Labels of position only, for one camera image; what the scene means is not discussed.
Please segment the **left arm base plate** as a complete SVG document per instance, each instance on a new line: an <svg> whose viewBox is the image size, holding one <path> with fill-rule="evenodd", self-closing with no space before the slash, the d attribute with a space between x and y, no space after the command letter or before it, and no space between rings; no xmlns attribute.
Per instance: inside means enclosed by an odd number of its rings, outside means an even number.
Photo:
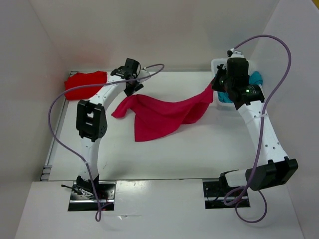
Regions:
<svg viewBox="0 0 319 239"><path fill-rule="evenodd" d="M93 193L80 189L76 182L72 187L66 186L71 190L68 211L96 211L98 210L97 200ZM97 195L101 204L102 211L113 211L115 206L116 182L100 181Z"/></svg>

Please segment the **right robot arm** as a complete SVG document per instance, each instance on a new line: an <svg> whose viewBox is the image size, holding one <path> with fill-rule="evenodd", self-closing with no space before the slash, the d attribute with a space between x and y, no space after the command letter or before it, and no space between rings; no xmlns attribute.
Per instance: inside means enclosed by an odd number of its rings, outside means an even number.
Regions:
<svg viewBox="0 0 319 239"><path fill-rule="evenodd" d="M224 172L219 182L219 192L231 195L236 187L248 185L253 191L284 185L298 169L296 159L289 158L282 148L264 104L260 101L242 105L238 112L243 118L253 141L257 163L252 168Z"/></svg>

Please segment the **pink t-shirt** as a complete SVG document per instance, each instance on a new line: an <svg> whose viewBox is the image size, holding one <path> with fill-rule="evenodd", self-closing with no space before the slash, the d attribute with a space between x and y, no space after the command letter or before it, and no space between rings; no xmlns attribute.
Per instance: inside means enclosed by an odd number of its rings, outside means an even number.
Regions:
<svg viewBox="0 0 319 239"><path fill-rule="evenodd" d="M200 120L213 102L213 93L212 85L208 84L200 94L179 102L136 94L122 100L112 116L122 119L128 110L133 111L135 141L151 141L175 132L181 125Z"/></svg>

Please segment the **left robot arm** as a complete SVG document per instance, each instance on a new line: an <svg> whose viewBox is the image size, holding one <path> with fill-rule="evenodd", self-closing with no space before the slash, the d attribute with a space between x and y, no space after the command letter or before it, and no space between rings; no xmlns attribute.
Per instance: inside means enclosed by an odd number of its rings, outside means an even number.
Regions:
<svg viewBox="0 0 319 239"><path fill-rule="evenodd" d="M130 96L143 87L135 80L140 72L141 66L114 69L107 80L108 85L102 86L89 99L78 102L76 129L81 137L81 156L86 162L76 179L76 185L88 199L94 199L99 194L97 162L100 141L107 131L106 109L121 92Z"/></svg>

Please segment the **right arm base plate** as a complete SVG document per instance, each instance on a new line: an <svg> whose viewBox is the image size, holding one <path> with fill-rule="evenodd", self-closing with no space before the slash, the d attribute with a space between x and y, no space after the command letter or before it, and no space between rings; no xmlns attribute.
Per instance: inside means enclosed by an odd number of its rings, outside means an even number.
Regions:
<svg viewBox="0 0 319 239"><path fill-rule="evenodd" d="M223 203L224 197L226 194L231 191L233 188L228 186L221 186L221 183L217 180L208 180L203 181L203 193L204 193L204 202L205 209L225 209L225 208L235 208L235 204L227 206ZM227 202L235 200L240 194L241 191L236 191L227 197ZM238 208L249 208L250 202L248 198L248 193L246 192Z"/></svg>

